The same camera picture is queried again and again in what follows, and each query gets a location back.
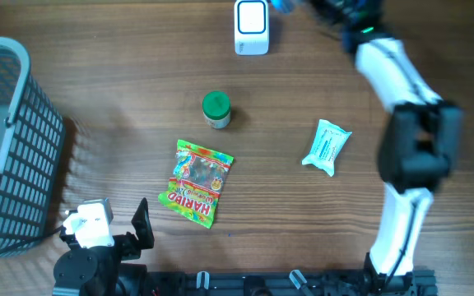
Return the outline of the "Haribo gummy candy bag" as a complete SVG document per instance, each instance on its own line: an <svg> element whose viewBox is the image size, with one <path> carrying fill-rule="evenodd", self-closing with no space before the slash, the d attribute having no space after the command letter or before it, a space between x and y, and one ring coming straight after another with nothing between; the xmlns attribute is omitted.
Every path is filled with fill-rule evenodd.
<svg viewBox="0 0 474 296"><path fill-rule="evenodd" d="M179 139L176 165L159 202L209 229L234 157Z"/></svg>

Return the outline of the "teal tissue pack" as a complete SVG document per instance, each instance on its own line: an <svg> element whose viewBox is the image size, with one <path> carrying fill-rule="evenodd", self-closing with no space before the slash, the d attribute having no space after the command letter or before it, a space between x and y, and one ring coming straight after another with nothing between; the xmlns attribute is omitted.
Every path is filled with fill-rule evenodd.
<svg viewBox="0 0 474 296"><path fill-rule="evenodd" d="M301 164L311 164L332 177L335 174L335 160L351 134L328 120L320 119L314 142Z"/></svg>

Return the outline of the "green lid jar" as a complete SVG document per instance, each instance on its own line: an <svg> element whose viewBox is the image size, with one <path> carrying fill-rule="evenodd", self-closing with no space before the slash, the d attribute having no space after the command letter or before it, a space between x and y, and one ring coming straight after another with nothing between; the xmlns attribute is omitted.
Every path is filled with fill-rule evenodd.
<svg viewBox="0 0 474 296"><path fill-rule="evenodd" d="M222 91L212 91L202 101L202 112L207 124L222 129L230 122L231 105L229 96Z"/></svg>

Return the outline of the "white blue plaster box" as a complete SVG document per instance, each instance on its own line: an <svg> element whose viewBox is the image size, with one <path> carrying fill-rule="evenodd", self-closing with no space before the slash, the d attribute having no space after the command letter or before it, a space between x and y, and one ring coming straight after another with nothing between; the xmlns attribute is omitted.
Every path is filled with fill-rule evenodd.
<svg viewBox="0 0 474 296"><path fill-rule="evenodd" d="M289 14L298 6L298 0L271 0L271 4L281 13Z"/></svg>

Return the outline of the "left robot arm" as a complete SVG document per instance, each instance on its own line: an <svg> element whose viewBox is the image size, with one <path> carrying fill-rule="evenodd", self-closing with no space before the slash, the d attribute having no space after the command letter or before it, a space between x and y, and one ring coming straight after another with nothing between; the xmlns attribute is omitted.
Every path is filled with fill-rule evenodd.
<svg viewBox="0 0 474 296"><path fill-rule="evenodd" d="M147 267L129 264L154 247L148 203L142 198L132 234L113 235L114 218L107 199L86 201L67 213L60 238L69 246L55 263L54 295L143 295Z"/></svg>

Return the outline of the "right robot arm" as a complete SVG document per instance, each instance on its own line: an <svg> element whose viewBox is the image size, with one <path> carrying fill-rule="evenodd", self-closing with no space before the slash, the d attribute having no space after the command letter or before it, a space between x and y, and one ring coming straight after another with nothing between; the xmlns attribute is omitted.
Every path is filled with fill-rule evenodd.
<svg viewBox="0 0 474 296"><path fill-rule="evenodd" d="M463 113L423 80L382 22L382 2L315 0L309 7L320 21L341 26L344 50L389 114L377 155L383 213L367 263L374 291L399 292L412 282L434 194L455 169Z"/></svg>

